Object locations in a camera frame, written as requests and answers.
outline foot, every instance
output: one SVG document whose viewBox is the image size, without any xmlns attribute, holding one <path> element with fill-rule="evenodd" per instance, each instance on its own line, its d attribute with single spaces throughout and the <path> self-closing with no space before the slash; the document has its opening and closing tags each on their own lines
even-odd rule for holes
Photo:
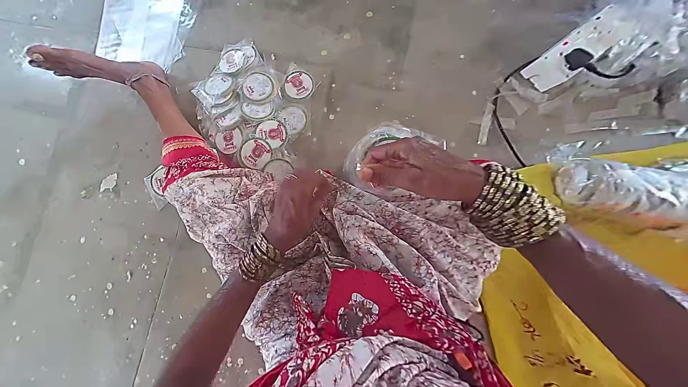
<svg viewBox="0 0 688 387">
<path fill-rule="evenodd" d="M 26 54 L 31 66 L 52 71 L 57 76 L 101 78 L 122 84 L 139 74 L 155 74 L 165 79 L 164 70 L 152 62 L 115 62 L 80 50 L 45 45 L 33 45 Z"/>
</svg>

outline yellow bag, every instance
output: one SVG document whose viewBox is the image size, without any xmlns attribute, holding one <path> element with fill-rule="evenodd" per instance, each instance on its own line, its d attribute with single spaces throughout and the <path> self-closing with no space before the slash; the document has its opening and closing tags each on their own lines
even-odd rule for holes
<svg viewBox="0 0 688 387">
<path fill-rule="evenodd" d="M 688 158 L 688 143 L 599 157 L 648 166 L 660 158 Z M 535 165 L 520 172 L 541 194 L 561 204 L 550 166 Z M 653 231 L 630 235 L 623 226 L 602 219 L 571 217 L 570 221 L 629 262 L 688 289 L 688 243 Z M 504 250 L 499 267 L 485 279 L 482 302 L 497 363 L 515 387 L 643 386 L 518 251 Z"/>
</svg>

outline stack of bangles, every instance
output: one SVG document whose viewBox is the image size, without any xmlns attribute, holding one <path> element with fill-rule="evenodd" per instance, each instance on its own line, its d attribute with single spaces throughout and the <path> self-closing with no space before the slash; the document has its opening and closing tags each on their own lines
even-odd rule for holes
<svg viewBox="0 0 688 387">
<path fill-rule="evenodd" d="M 251 282 L 267 282 L 280 267 L 281 253 L 259 233 L 256 241 L 239 261 L 241 277 Z"/>
<path fill-rule="evenodd" d="M 563 210 L 527 185 L 515 170 L 495 163 L 484 168 L 486 184 L 466 213 L 489 240 L 502 247 L 521 247 L 555 234 L 566 222 Z M 239 261 L 239 271 L 245 280 L 266 282 L 282 267 L 281 258 L 260 233 Z"/>
<path fill-rule="evenodd" d="M 537 193 L 515 170 L 489 163 L 486 184 L 466 213 L 471 223 L 502 247 L 537 243 L 558 232 L 564 211 Z"/>
</svg>

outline gray floor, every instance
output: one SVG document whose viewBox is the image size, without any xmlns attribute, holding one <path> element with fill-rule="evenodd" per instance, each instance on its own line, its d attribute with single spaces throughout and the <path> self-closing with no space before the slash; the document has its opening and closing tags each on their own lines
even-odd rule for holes
<svg viewBox="0 0 688 387">
<path fill-rule="evenodd" d="M 219 280 L 174 209 L 149 204 L 142 179 L 160 163 L 161 138 L 136 94 L 24 63 L 31 43 L 93 52 L 103 2 L 5 3 L 0 385 L 150 386 Z M 497 132 L 479 147 L 478 127 L 467 121 L 482 115 L 500 74 L 542 53 L 582 10 L 580 2 L 544 0 L 206 0 L 172 81 L 193 119 L 189 83 L 210 72 L 224 43 L 252 36 L 280 70 L 298 61 L 321 77 L 313 134 L 297 143 L 316 167 L 337 170 L 371 126 L 393 119 L 444 137 L 468 158 L 514 165 Z M 525 116 L 511 135 L 534 160 L 541 139 L 560 127 Z M 114 192 L 99 194 L 114 172 Z M 242 337 L 230 356 L 221 368 L 228 386 L 245 386 L 262 367 Z"/>
</svg>

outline leg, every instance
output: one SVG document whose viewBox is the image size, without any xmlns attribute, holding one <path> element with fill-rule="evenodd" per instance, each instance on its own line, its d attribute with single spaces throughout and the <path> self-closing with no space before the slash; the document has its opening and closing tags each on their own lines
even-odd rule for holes
<svg viewBox="0 0 688 387">
<path fill-rule="evenodd" d="M 31 58 L 30 65 L 53 71 L 57 76 L 101 78 L 122 84 L 127 79 L 144 73 L 165 78 L 162 68 L 151 62 L 115 62 L 79 50 L 49 48 L 44 45 L 34 45 L 26 54 Z M 132 83 L 131 87 L 148 105 L 165 137 L 200 137 L 179 111 L 167 85 L 151 76 L 144 76 Z"/>
</svg>

